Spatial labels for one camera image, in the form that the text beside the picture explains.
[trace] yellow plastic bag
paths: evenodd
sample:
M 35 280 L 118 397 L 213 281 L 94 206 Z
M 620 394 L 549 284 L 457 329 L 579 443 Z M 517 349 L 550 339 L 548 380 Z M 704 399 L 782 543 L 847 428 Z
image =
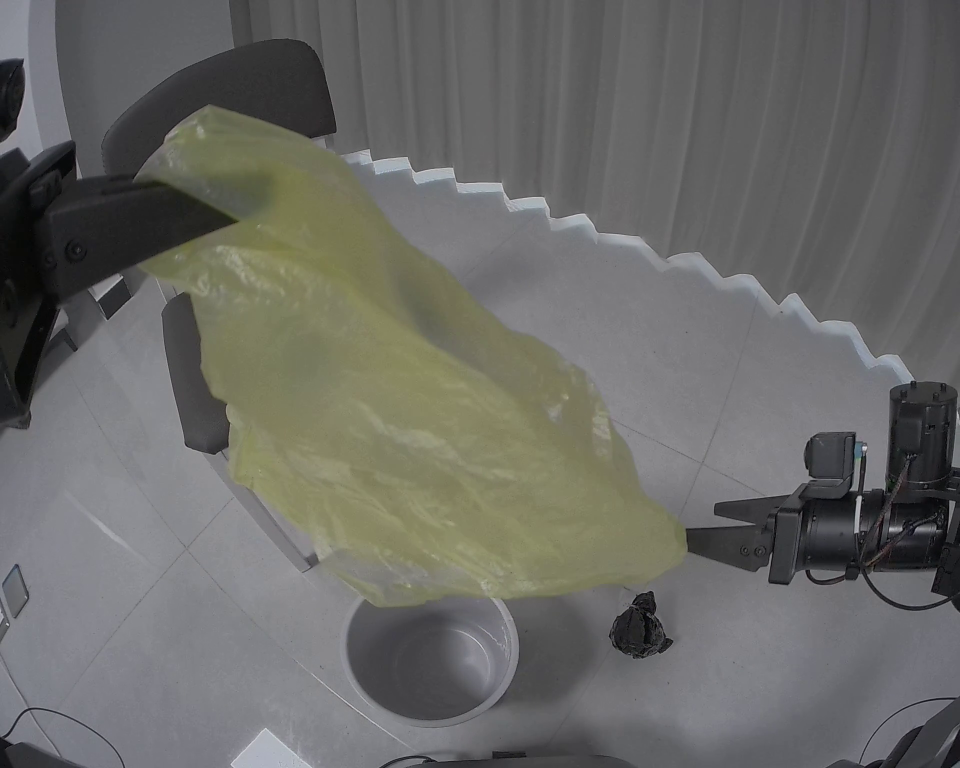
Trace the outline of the yellow plastic bag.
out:
M 204 108 L 140 176 L 239 220 L 144 266 L 193 298 L 233 479 L 371 602 L 641 583 L 681 560 L 586 374 L 409 245 L 339 157 Z

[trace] curtain fold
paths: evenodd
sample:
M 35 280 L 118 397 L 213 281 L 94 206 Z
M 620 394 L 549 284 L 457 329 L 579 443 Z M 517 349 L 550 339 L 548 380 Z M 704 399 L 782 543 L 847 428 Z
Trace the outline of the curtain fold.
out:
M 324 61 L 341 152 L 699 251 L 960 382 L 953 0 L 233 0 Z

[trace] gray chair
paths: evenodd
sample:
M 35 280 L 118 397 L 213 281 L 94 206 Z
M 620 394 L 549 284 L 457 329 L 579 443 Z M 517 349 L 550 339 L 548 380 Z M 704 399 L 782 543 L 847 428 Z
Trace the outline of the gray chair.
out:
M 208 104 L 266 120 L 311 138 L 337 130 L 324 68 L 299 40 L 264 40 L 199 61 L 171 75 L 125 111 L 104 136 L 108 174 L 136 173 L 180 120 Z M 163 309 L 163 344 L 183 441 L 206 455 L 257 524 L 301 571 L 316 563 L 304 534 L 268 510 L 227 472 L 226 405 L 200 370 L 200 334 L 190 297 Z

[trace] black trash bag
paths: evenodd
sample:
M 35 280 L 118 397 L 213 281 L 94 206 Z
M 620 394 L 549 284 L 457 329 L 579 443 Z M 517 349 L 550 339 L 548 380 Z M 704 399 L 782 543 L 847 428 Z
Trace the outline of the black trash bag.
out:
M 646 659 L 663 653 L 673 645 L 660 620 L 654 616 L 656 612 L 657 601 L 653 592 L 637 595 L 630 608 L 613 622 L 610 630 L 613 647 L 634 659 Z

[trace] tied black plastic bag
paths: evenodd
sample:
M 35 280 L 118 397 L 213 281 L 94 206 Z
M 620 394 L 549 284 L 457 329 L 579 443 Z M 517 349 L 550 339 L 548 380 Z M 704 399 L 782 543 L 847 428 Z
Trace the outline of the tied black plastic bag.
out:
M 657 601 L 653 592 L 642 592 L 631 606 L 613 622 L 610 641 L 613 647 L 634 659 L 663 653 L 673 645 L 660 620 L 654 616 Z
M 191 295 L 232 478 L 368 600 L 560 594 L 680 562 L 684 528 L 587 375 L 407 243 L 341 158 L 211 107 L 140 177 L 237 220 L 144 266 Z

